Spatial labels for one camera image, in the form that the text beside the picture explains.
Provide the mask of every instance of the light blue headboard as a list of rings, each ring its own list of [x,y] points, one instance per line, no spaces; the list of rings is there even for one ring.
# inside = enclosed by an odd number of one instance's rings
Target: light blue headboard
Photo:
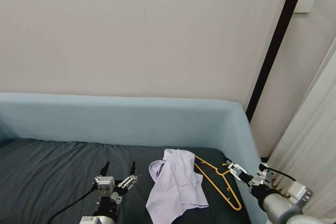
[[[209,147],[251,173],[260,163],[242,106],[218,100],[0,93],[7,138]],[[257,200],[238,187],[252,223],[265,223]]]

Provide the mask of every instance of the yellow hanger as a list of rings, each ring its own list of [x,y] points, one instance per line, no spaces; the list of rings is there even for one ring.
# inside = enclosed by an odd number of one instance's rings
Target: yellow hanger
[[[231,188],[229,182],[228,182],[228,181],[226,180],[226,178],[225,178],[225,175],[226,175],[227,173],[229,173],[230,170],[228,169],[227,171],[225,171],[225,172],[223,172],[223,173],[219,173],[217,167],[215,167],[215,166],[213,166],[212,164],[208,163],[207,161],[201,159],[200,157],[197,157],[196,155],[195,155],[195,157],[196,157],[197,159],[199,159],[199,160],[201,161],[202,164],[207,164],[207,165],[210,166],[212,169],[214,169],[214,170],[216,171],[216,173],[217,173],[219,176],[222,176],[223,180],[225,181],[225,183],[226,183],[226,185],[227,185],[226,190],[232,193],[233,197],[236,199],[236,202],[237,202],[237,204],[238,204],[238,207],[234,206],[234,205],[231,203],[230,198],[227,198],[227,197],[222,193],[222,191],[215,185],[215,183],[212,182],[212,180],[205,174],[205,172],[204,172],[204,171],[203,171],[203,170],[196,164],[196,162],[195,162],[195,166],[197,167],[197,169],[199,169],[199,171],[204,175],[204,177],[206,177],[207,180],[210,181],[210,183],[213,185],[213,187],[216,188],[216,190],[219,192],[219,194],[220,194],[220,195],[221,195],[221,196],[222,196],[222,197],[229,203],[229,205],[230,205],[234,210],[236,210],[236,211],[240,211],[240,210],[241,210],[241,203],[239,202],[239,200],[238,200],[238,198],[237,198],[235,192],[232,190],[232,188]]]

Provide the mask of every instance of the white shirt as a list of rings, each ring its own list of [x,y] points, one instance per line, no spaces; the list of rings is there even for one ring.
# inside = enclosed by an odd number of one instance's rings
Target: white shirt
[[[194,161],[192,152],[166,149],[163,161],[150,164],[155,185],[146,208],[154,224],[171,224],[188,209],[209,206],[202,190],[203,176],[194,172]]]

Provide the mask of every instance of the white wall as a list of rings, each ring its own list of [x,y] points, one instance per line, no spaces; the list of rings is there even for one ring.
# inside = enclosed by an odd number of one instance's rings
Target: white wall
[[[235,100],[284,0],[0,0],[0,91]]]
[[[294,14],[251,122],[261,156],[281,139],[336,36],[336,0]]]

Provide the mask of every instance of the mattress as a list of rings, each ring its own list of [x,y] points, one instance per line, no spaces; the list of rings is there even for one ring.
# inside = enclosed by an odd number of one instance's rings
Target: mattress
[[[145,208],[154,185],[148,167],[152,161],[162,159],[165,148],[33,139],[3,142],[0,146],[0,223],[47,223],[51,215],[91,188],[93,178],[107,161],[110,162],[107,175],[115,179],[126,178],[135,161],[139,178],[122,199],[118,223],[152,223]],[[195,153],[216,167],[226,161],[223,153],[215,149],[179,148]],[[212,168],[204,164],[201,168],[227,193],[223,179]],[[227,179],[243,206],[241,211],[234,211],[204,178],[202,187],[209,207],[187,210],[173,223],[250,223],[235,180],[231,175],[227,175]],[[97,199],[95,191],[52,223],[79,223],[81,216],[93,214]]]

